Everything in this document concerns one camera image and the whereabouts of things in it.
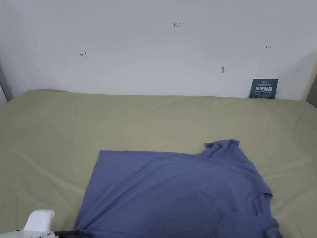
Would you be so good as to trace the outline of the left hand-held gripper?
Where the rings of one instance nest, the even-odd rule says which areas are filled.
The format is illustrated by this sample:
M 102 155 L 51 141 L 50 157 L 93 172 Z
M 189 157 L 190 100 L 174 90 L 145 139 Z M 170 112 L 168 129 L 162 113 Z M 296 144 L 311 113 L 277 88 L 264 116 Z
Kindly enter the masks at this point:
M 1 238 L 58 238 L 58 236 L 81 236 L 79 230 L 51 231 L 55 217 L 53 210 L 33 211 L 25 224 L 24 229 L 15 230 L 0 235 Z

